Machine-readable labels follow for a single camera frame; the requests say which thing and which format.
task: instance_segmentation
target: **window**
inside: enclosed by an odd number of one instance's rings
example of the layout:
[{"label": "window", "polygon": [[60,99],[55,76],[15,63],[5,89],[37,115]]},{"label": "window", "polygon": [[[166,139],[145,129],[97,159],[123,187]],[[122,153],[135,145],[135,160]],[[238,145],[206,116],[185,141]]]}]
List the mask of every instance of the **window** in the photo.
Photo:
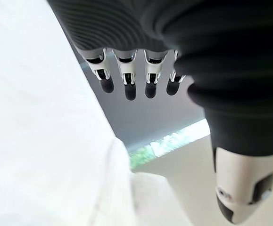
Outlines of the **window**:
[{"label": "window", "polygon": [[209,134],[210,129],[206,119],[198,121],[130,153],[131,168],[133,169],[139,165],[145,164],[152,159],[208,136]]}]

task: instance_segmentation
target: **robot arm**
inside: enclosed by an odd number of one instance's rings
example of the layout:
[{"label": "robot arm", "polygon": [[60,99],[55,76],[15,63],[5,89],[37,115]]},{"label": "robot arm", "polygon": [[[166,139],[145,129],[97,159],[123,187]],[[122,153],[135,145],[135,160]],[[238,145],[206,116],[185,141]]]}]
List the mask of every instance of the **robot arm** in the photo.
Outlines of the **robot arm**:
[{"label": "robot arm", "polygon": [[233,223],[250,216],[273,184],[273,1],[48,2],[79,49],[145,49],[149,98],[166,52],[179,51],[168,93],[192,76],[188,94],[210,127],[220,210]]}]

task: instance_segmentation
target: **white cloth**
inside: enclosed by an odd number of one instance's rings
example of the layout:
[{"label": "white cloth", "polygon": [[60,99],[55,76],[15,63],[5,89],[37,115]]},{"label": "white cloth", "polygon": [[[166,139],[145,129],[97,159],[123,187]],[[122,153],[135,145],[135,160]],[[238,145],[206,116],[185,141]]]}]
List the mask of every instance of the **white cloth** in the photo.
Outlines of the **white cloth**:
[{"label": "white cloth", "polygon": [[130,172],[126,149],[44,0],[0,0],[6,225],[189,225],[163,177]]}]

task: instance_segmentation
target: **black rubber cap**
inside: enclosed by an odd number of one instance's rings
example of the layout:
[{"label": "black rubber cap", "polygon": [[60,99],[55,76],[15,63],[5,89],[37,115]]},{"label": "black rubber cap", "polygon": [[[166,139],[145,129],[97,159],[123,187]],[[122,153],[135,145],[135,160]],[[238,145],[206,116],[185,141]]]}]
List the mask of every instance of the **black rubber cap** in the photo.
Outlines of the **black rubber cap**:
[{"label": "black rubber cap", "polygon": [[145,91],[145,93],[146,93],[147,98],[151,99],[151,98],[155,97],[155,95],[156,95],[156,84],[154,84],[154,83],[150,83],[150,84],[146,83],[146,91]]},{"label": "black rubber cap", "polygon": [[125,96],[127,100],[134,100],[136,98],[136,86],[135,84],[125,85]]},{"label": "black rubber cap", "polygon": [[172,82],[171,79],[168,81],[168,85],[166,86],[166,92],[170,96],[173,96],[177,93],[180,83],[177,81]]},{"label": "black rubber cap", "polygon": [[112,93],[112,91],[114,90],[114,85],[111,77],[108,80],[102,79],[100,81],[100,85],[106,93]]},{"label": "black rubber cap", "polygon": [[222,212],[223,216],[231,223],[233,223],[232,221],[232,216],[234,214],[233,211],[231,211],[229,208],[227,208],[218,198],[217,196],[217,201],[218,201],[218,205],[219,205],[219,209]]}]

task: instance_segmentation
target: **ceiling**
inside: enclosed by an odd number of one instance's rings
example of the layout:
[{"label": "ceiling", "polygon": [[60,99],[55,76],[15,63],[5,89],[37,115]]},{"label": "ceiling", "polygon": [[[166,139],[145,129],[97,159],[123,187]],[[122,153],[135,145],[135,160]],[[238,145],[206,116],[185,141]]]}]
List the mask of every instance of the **ceiling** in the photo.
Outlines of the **ceiling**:
[{"label": "ceiling", "polygon": [[124,142],[129,152],[204,118],[202,108],[195,105],[186,93],[187,87],[192,84],[190,77],[184,79],[175,96],[166,93],[173,68],[173,51],[169,51],[163,63],[157,94],[153,99],[145,96],[145,57],[143,50],[137,52],[135,59],[137,94],[133,101],[125,98],[116,58],[111,51],[107,57],[115,88],[110,94],[102,90],[89,66],[75,49],[74,52],[115,135]]}]

